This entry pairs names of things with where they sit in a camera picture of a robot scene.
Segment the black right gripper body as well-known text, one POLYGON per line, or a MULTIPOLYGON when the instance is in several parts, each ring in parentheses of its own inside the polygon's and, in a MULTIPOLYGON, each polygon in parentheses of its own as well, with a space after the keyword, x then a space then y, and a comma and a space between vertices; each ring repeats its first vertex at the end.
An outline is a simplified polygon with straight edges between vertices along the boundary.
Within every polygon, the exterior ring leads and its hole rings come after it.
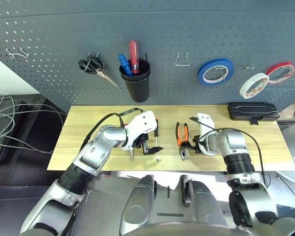
POLYGON ((199 136, 199 142, 198 143, 195 143, 195 147, 196 147, 195 153, 202 154, 202 151, 200 149, 200 147, 201 147, 202 144, 203 144, 203 142, 200 141, 200 136, 199 136))

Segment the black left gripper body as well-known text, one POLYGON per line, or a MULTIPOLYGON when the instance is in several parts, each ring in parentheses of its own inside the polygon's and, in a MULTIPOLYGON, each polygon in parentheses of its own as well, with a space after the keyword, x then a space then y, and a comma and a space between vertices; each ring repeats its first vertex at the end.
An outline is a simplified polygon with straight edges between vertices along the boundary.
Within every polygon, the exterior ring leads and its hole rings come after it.
POLYGON ((147 141, 148 140, 148 134, 141 134, 139 135, 134 141, 133 141, 133 144, 132 144, 132 147, 133 148, 140 148, 142 143, 144 141, 147 141))

